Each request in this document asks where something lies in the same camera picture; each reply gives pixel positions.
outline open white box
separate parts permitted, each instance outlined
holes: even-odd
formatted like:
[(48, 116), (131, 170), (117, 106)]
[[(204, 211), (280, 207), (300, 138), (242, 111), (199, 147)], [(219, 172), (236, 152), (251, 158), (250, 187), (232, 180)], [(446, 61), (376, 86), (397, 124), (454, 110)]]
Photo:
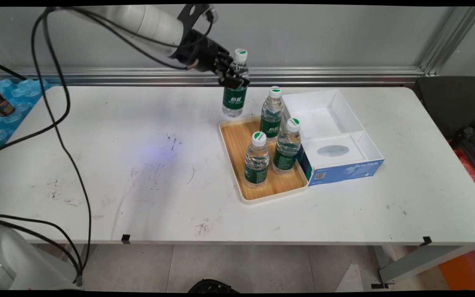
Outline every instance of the open white box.
[(285, 116), (300, 120), (309, 186), (373, 176), (384, 161), (339, 90), (287, 94), (283, 103)]

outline wooden tray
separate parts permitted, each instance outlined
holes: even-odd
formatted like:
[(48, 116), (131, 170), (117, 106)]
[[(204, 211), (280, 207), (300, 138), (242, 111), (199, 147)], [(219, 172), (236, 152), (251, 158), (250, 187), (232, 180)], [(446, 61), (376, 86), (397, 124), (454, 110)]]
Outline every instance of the wooden tray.
[(307, 178), (296, 161), (287, 175), (278, 175), (272, 170), (276, 143), (267, 143), (270, 152), (269, 171), (265, 184), (253, 189), (245, 184), (245, 152), (252, 134), (260, 129), (260, 116), (247, 117), (219, 124), (226, 152), (234, 171), (234, 182), (239, 187), (239, 196), (245, 204), (255, 204), (287, 196), (305, 190)]

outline gray wall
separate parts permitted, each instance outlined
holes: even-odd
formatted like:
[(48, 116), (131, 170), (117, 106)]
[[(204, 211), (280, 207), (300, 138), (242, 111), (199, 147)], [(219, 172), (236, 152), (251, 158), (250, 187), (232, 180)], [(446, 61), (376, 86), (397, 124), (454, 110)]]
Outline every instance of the gray wall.
[[(183, 5), (158, 5), (178, 15)], [(450, 7), (215, 4), (210, 37), (230, 51), (249, 50), (251, 66), (418, 66)], [(43, 7), (0, 7), (0, 63), (32, 67), (32, 24)], [(204, 32), (204, 19), (196, 29)], [(49, 16), (64, 67), (159, 66), (97, 24), (68, 12)], [(53, 66), (41, 30), (38, 61)]]
[(475, 23), (441, 68), (439, 75), (475, 76)]

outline robotic arm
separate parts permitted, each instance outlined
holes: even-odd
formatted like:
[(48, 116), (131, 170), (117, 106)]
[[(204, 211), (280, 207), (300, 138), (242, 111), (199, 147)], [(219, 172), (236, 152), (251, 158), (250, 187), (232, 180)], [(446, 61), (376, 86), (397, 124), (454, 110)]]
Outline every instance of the robotic arm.
[[(218, 76), (219, 84), (223, 87), (236, 89), (249, 84), (248, 79), (235, 75), (230, 67), (233, 59), (229, 56), (228, 50), (208, 37), (203, 38), (203, 34), (192, 29), (201, 15), (211, 23), (217, 21), (215, 8), (209, 4), (186, 4), (177, 18), (173, 18), (149, 4), (78, 6), (78, 8), (101, 15), (131, 32), (136, 32), (137, 35), (130, 34), (128, 37), (156, 49), (172, 59), (177, 59), (187, 65), (188, 69), (194, 68), (201, 72), (215, 73)], [(143, 39), (139, 35), (169, 45), (179, 45), (179, 47), (160, 45)], [(201, 39), (200, 42), (183, 47), (183, 45), (190, 45), (199, 39)]]

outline oval opening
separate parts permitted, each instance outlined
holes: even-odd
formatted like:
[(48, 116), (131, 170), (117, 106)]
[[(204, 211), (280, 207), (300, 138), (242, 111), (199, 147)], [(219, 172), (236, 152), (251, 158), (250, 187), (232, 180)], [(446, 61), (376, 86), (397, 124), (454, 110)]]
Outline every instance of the oval opening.
[(343, 145), (328, 145), (318, 149), (317, 153), (324, 157), (338, 157), (347, 154), (349, 147)]

